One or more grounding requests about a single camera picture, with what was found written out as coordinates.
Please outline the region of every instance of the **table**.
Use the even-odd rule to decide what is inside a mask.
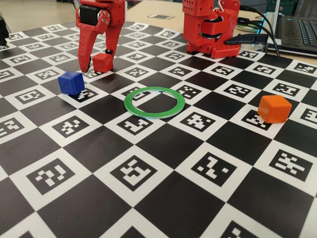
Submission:
[[[79,71],[74,23],[13,33],[0,50],[0,238],[316,237],[317,67],[242,50],[187,54],[179,32],[126,22],[114,69]],[[105,49],[98,36],[93,54]],[[146,86],[184,110],[142,119],[123,105]],[[266,124],[263,95],[290,118]],[[175,99],[140,94],[162,112]]]

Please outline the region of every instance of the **cube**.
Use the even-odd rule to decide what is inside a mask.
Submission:
[[[258,114],[266,123],[286,122],[292,104],[280,95],[263,96],[258,108]]]
[[[93,65],[96,72],[107,73],[113,69],[112,55],[99,53],[93,56]]]
[[[64,94],[77,95],[85,88],[82,73],[68,71],[58,77],[60,90]]]

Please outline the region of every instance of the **red plastic part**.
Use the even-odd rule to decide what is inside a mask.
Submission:
[[[183,0],[184,39],[188,52],[211,54],[213,58],[239,54],[240,46],[224,48],[224,42],[233,36],[237,24],[239,0],[221,0],[224,11],[214,9],[213,0]],[[210,22],[222,18],[220,22]]]
[[[78,61],[81,71],[87,72],[90,54],[98,34],[106,33],[106,48],[112,51],[111,60],[113,60],[125,20],[125,2],[122,0],[80,0],[80,3],[102,8],[102,14],[96,26],[81,23],[79,12],[76,10],[76,26],[80,29]]]
[[[93,57],[94,71],[107,73],[113,69],[112,55],[99,53]]]

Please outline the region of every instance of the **red robot arm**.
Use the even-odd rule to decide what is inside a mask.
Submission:
[[[221,0],[214,8],[213,0],[183,0],[184,39],[188,52],[202,52],[212,58],[239,54],[240,45],[226,45],[237,24],[240,2]]]
[[[107,72],[117,48],[121,28],[125,21],[126,4],[123,0],[80,0],[76,10],[76,26],[80,29],[78,60],[82,72],[87,72],[98,34],[106,33],[106,53],[96,57],[95,71]]]

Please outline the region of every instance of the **orange cube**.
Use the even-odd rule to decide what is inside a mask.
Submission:
[[[286,122],[292,104],[280,95],[263,96],[258,108],[258,114],[266,123]]]

